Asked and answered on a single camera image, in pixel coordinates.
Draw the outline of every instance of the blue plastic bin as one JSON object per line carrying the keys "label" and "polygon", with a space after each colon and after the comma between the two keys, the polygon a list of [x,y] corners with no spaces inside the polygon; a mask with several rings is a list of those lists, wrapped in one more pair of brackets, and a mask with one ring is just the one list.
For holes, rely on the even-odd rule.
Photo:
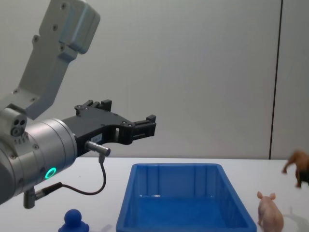
{"label": "blue plastic bin", "polygon": [[117,232],[256,232],[218,164],[135,164]]}

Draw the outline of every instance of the silver robot cylinder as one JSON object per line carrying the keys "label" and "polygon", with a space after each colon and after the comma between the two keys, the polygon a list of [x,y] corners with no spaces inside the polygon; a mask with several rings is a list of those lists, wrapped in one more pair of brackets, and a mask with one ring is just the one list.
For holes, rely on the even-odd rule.
{"label": "silver robot cylinder", "polygon": [[77,156],[73,133],[58,119],[0,139],[0,204],[70,167]]}

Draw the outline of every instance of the blue toy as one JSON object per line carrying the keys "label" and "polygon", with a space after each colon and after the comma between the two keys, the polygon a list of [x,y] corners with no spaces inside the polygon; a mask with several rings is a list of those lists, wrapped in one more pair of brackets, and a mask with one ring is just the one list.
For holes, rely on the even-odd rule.
{"label": "blue toy", "polygon": [[89,232],[89,226],[82,221],[82,214],[77,209],[69,210],[64,216],[65,224],[58,232]]}

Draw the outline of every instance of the toy pig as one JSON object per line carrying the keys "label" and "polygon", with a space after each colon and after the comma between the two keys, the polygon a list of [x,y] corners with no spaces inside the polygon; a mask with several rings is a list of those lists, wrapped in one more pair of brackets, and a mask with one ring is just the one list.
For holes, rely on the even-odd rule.
{"label": "toy pig", "polygon": [[284,221],[282,213],[273,202],[276,194],[272,193],[270,196],[263,196],[261,192],[258,192],[257,197],[261,199],[258,208],[259,221],[257,224],[263,228],[264,232],[281,232]]}

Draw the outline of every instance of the gray wall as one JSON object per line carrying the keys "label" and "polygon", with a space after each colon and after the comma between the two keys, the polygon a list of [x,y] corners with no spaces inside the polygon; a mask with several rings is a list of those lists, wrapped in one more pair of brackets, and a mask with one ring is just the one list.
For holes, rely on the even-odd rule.
{"label": "gray wall", "polygon": [[309,1],[284,0],[272,159],[309,151]]}
{"label": "gray wall", "polygon": [[[268,158],[280,0],[89,0],[101,22],[39,119],[112,99],[156,135],[113,156]],[[0,1],[0,97],[13,90],[48,0]]]}

